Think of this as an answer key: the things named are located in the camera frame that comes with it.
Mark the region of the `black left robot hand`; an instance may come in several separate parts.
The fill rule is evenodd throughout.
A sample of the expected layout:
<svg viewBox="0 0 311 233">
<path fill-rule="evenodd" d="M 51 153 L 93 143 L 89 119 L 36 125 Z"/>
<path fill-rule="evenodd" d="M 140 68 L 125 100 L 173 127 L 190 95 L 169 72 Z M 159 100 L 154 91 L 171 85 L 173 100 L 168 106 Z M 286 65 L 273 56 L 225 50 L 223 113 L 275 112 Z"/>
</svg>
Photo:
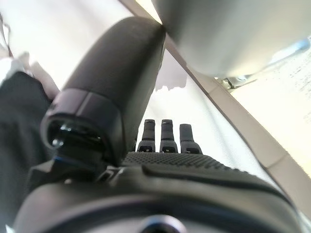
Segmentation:
<svg viewBox="0 0 311 233">
<path fill-rule="evenodd" d="M 203 155 L 190 125 L 178 152 L 169 120 L 139 124 L 156 83 L 165 30 L 128 17 L 91 48 L 41 122 L 56 151 L 31 168 L 17 233 L 302 233 L 279 189 Z"/>
</svg>

